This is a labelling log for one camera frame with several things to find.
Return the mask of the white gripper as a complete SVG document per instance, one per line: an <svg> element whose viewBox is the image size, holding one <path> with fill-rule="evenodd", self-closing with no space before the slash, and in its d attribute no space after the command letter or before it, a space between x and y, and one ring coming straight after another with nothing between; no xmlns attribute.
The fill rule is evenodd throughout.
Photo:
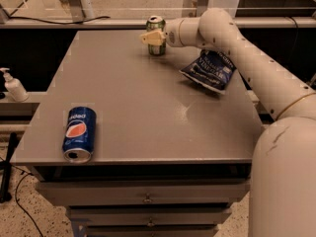
<svg viewBox="0 0 316 237"><path fill-rule="evenodd" d="M180 29L183 20L183 18L179 18L167 21L164 33L160 29L146 32L140 36L140 40L144 44L151 45L162 45L166 40L166 43L171 47L183 47L184 45L180 38Z"/></svg>

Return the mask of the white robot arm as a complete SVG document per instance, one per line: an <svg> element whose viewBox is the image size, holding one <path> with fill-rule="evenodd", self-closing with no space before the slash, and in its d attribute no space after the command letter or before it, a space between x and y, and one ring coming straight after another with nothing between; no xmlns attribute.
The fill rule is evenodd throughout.
<svg viewBox="0 0 316 237"><path fill-rule="evenodd" d="M228 55L274 122L252 160L249 237L316 237L316 92L249 42L223 9L178 18L142 42Z"/></svg>

